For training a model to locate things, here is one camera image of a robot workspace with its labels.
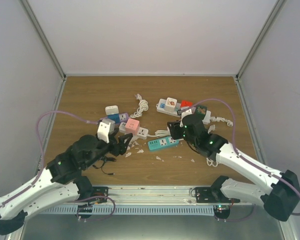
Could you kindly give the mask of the black power adapter with cable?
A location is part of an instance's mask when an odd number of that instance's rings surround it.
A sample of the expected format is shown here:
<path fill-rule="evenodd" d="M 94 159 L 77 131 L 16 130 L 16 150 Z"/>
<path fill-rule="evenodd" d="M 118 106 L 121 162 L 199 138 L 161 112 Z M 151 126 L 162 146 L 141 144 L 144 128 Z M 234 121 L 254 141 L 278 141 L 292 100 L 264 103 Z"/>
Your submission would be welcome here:
<path fill-rule="evenodd" d="M 107 176 L 113 176 L 115 175 L 115 173 L 113 171 L 109 171 L 110 170 L 110 166 L 112 163 L 115 163 L 117 160 L 114 157 L 109 157 L 109 156 L 104 156 L 100 159 L 98 159 L 93 165 L 92 167 L 94 169 L 98 169 L 101 170 L 105 175 Z"/>

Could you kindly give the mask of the pink cube adapter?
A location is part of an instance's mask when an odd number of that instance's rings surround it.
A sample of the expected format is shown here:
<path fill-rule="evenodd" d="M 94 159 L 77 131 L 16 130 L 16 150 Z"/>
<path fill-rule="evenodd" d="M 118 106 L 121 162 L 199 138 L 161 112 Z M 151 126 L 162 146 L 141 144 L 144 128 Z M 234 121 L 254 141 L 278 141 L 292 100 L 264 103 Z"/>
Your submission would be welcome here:
<path fill-rule="evenodd" d="M 140 121 L 137 119 L 129 118 L 125 125 L 127 134 L 137 135 L 140 128 Z"/>

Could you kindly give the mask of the blue cube adapter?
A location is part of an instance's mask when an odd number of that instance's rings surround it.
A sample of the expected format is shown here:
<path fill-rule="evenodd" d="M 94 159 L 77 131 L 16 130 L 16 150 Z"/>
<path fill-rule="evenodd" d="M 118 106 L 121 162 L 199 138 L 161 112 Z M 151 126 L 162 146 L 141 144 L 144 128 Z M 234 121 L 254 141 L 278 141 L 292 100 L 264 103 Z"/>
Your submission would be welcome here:
<path fill-rule="evenodd" d="M 107 116 L 108 119 L 115 121 L 116 124 L 120 123 L 120 116 L 119 114 L 111 114 Z"/>

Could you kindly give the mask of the white cartoon cube adapter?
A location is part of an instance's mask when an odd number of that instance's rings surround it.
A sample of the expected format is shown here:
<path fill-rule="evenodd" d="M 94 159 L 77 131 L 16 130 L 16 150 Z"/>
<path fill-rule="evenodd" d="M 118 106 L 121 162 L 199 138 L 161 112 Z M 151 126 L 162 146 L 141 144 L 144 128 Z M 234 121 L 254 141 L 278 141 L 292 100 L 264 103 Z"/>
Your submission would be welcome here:
<path fill-rule="evenodd" d="M 177 100 L 175 98 L 168 97 L 164 105 L 164 110 L 173 113 L 175 111 L 176 104 L 177 104 Z"/>

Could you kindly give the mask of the red cube adapter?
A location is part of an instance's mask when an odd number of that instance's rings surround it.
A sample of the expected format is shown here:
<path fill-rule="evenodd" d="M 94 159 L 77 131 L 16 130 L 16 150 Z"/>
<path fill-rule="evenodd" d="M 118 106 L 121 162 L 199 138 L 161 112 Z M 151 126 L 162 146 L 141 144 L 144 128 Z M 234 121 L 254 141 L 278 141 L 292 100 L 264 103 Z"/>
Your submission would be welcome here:
<path fill-rule="evenodd" d="M 180 107 L 181 108 L 188 108 L 188 107 L 191 107 L 193 105 L 193 103 L 191 101 L 187 101 L 187 100 L 182 100 L 181 101 L 181 104 L 180 104 Z"/>

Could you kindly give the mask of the dark green cube adapter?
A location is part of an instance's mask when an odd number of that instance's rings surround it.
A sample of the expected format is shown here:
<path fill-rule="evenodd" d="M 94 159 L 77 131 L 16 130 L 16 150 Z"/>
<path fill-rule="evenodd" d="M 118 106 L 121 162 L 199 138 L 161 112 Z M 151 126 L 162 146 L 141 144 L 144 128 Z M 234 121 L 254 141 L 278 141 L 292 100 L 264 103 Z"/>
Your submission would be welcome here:
<path fill-rule="evenodd" d="M 200 117 L 204 118 L 207 114 L 208 108 L 204 105 L 197 105 L 195 109 L 195 114 L 199 115 Z"/>

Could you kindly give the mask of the long white power strip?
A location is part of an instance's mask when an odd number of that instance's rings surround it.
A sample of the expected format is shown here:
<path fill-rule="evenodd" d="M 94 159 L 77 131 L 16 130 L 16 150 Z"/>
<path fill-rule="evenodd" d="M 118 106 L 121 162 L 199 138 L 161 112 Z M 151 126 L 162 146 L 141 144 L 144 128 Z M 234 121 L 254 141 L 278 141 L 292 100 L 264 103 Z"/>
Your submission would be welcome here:
<path fill-rule="evenodd" d="M 170 116 L 178 117 L 180 118 L 181 115 L 179 114 L 179 111 L 182 109 L 186 109 L 188 107 L 191 107 L 193 103 L 191 101 L 185 101 L 182 100 L 178 102 L 175 98 L 167 98 L 167 99 L 160 99 L 158 104 L 156 105 L 157 112 L 167 114 Z M 210 123 L 210 117 L 211 112 L 207 109 L 204 105 L 197 105 L 195 107 L 191 108 L 192 113 L 195 114 L 201 114 L 203 117 L 203 124 L 209 124 Z"/>

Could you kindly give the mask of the white square charger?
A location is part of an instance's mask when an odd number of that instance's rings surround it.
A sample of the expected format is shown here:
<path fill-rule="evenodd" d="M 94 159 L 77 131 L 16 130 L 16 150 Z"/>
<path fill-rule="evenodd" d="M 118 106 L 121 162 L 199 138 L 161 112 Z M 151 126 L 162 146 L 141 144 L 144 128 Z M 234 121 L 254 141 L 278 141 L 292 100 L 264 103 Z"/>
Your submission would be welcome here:
<path fill-rule="evenodd" d="M 105 107 L 105 113 L 107 116 L 119 114 L 119 108 L 117 105 L 110 105 Z"/>

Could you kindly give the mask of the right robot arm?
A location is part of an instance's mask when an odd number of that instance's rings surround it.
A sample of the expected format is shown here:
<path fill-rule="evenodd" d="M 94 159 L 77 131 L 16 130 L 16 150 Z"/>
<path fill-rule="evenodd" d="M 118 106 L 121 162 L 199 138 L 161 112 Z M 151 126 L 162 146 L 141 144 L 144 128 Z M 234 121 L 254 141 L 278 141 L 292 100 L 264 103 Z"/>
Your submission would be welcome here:
<path fill-rule="evenodd" d="M 224 137 L 209 133 L 195 114 L 187 115 L 180 121 L 168 122 L 167 127 L 173 139 L 182 138 L 196 153 L 250 180 L 250 183 L 245 183 L 219 176 L 210 187 L 214 201 L 223 203 L 235 199 L 259 205 L 282 222 L 295 214 L 294 210 L 300 202 L 300 184 L 293 171 L 273 169 L 244 154 Z"/>

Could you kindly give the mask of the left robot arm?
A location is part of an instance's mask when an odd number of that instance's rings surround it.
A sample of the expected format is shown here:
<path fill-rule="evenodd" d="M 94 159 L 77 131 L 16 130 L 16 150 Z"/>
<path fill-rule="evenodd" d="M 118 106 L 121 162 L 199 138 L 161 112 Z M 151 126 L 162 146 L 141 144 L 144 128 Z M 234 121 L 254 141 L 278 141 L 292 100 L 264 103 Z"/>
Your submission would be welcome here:
<path fill-rule="evenodd" d="M 132 138 L 132 134 L 115 138 L 112 133 L 105 142 L 93 135 L 82 136 L 34 179 L 0 197 L 0 235 L 16 231 L 26 220 L 53 206 L 91 200 L 93 187 L 82 172 L 107 159 L 107 154 L 125 154 Z"/>

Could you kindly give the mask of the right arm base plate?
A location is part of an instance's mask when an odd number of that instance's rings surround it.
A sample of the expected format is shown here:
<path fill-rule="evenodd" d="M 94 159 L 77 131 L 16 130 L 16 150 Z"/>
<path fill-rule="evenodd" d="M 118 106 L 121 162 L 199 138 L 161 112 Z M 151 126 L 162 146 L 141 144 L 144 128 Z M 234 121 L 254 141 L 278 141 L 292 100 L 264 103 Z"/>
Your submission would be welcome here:
<path fill-rule="evenodd" d="M 190 189 L 190 196 L 196 199 L 196 203 L 240 203 L 241 201 L 236 198 L 228 198 L 221 192 L 220 189 L 212 188 L 209 186 L 195 187 Z"/>

